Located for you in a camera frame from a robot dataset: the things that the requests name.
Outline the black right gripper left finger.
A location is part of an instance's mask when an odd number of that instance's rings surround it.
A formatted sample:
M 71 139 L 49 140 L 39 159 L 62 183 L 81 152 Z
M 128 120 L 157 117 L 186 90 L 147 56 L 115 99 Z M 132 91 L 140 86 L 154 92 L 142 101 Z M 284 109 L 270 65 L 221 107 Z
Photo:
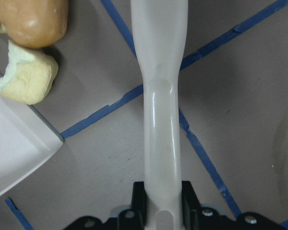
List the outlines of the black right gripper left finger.
M 118 230 L 144 230 L 147 220 L 147 195 L 144 182 L 134 182 L 130 208 L 118 215 Z

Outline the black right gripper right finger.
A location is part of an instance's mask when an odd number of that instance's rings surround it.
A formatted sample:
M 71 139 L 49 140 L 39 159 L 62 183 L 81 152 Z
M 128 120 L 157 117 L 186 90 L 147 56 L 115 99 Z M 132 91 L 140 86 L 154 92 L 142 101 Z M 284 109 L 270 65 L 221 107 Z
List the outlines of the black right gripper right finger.
M 182 181 L 182 212 L 186 230 L 222 229 L 219 213 L 200 204 L 190 181 Z

